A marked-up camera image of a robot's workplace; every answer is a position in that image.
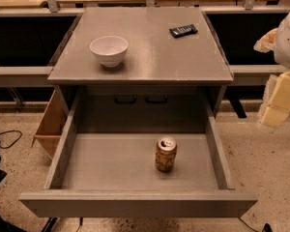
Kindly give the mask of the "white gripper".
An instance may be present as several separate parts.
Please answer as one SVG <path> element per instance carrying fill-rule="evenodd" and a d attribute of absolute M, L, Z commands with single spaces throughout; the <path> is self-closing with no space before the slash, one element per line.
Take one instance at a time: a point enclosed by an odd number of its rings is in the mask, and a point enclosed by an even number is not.
<path fill-rule="evenodd" d="M 290 69 L 290 13 L 279 24 L 261 37 L 254 50 L 274 51 L 275 61 Z M 290 114 L 290 72 L 271 75 L 267 81 L 263 101 L 258 112 L 259 128 L 277 128 Z"/>

